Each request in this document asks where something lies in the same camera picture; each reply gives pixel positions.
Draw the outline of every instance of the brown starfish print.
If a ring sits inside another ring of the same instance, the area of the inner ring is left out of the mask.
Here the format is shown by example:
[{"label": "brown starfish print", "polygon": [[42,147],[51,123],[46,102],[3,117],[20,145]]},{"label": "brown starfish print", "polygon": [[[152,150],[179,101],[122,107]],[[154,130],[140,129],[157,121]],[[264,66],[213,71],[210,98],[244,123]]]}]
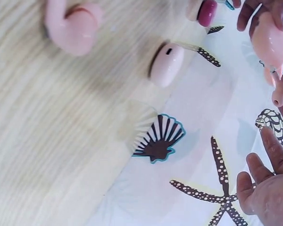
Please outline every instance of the brown starfish print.
[{"label": "brown starfish print", "polygon": [[221,217],[224,215],[225,212],[228,213],[228,215],[231,217],[231,219],[237,226],[248,226],[248,223],[243,219],[243,217],[241,217],[241,215],[238,213],[238,211],[234,208],[232,204],[233,202],[237,201],[237,194],[229,194],[229,180],[228,180],[227,169],[225,167],[221,150],[219,149],[216,139],[214,137],[211,137],[211,145],[212,145],[212,152],[219,176],[219,182],[222,185],[222,189],[224,193],[223,196],[217,196],[217,195],[201,192],[195,188],[191,188],[175,180],[171,180],[170,184],[175,188],[177,188],[178,190],[182,191],[183,193],[192,196],[193,198],[202,201],[220,204],[219,210],[212,217],[208,226],[217,226],[221,220]]}]

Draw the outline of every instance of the spiral shell print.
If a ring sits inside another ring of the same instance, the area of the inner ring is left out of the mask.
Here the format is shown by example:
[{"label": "spiral shell print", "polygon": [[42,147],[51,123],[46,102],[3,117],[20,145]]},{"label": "spiral shell print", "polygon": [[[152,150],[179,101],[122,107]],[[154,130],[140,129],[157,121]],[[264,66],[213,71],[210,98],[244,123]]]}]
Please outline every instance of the spiral shell print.
[{"label": "spiral shell print", "polygon": [[283,117],[280,113],[271,109],[264,109],[257,117],[255,125],[259,129],[270,127],[283,146]]}]

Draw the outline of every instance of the pink flamingo toy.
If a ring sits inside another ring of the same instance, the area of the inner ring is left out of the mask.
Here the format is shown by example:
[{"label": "pink flamingo toy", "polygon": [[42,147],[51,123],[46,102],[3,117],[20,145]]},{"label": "pink flamingo toy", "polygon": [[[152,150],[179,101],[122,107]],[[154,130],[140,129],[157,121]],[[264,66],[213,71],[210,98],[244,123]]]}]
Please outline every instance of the pink flamingo toy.
[{"label": "pink flamingo toy", "polygon": [[92,3],[74,7],[66,14],[66,0],[47,0],[45,26],[51,40],[74,56],[90,52],[103,12]]},{"label": "pink flamingo toy", "polygon": [[259,17],[251,42],[257,56],[264,62],[267,83],[275,87],[272,101],[276,107],[283,106],[283,93],[277,87],[283,73],[283,31],[280,31],[270,12]]}]

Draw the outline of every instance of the tablecloth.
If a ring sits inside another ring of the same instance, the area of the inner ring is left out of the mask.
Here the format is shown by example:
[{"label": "tablecloth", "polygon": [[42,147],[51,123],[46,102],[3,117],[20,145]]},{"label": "tablecloth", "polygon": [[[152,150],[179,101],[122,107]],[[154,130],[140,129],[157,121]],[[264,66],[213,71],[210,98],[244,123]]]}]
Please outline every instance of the tablecloth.
[{"label": "tablecloth", "polygon": [[[236,30],[240,10],[221,2],[189,71],[135,152],[89,226],[247,226],[236,177],[256,152],[271,169],[259,129],[273,128],[283,145],[283,118],[248,32]],[[139,118],[141,128],[151,113]]]}]

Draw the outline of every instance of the hand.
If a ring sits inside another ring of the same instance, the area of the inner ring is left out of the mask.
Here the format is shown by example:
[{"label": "hand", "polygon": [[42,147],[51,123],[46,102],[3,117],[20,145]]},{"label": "hand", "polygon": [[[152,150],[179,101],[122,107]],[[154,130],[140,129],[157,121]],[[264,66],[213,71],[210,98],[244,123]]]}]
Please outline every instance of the hand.
[{"label": "hand", "polygon": [[[283,76],[279,87],[283,91]],[[283,107],[279,110],[283,116]],[[250,175],[241,172],[237,177],[237,196],[244,213],[257,215],[265,226],[283,226],[283,147],[270,128],[263,128],[261,137],[275,174],[257,154],[249,154],[246,161],[257,187],[253,189]]]},{"label": "hand", "polygon": [[[233,4],[235,8],[239,8],[241,6],[241,0],[233,0]],[[255,27],[258,24],[259,16],[266,11],[272,13],[276,26],[283,31],[283,0],[245,0],[237,22],[237,29],[240,32],[245,30],[250,17],[258,7],[259,10],[251,20],[250,37],[252,37]]]}]

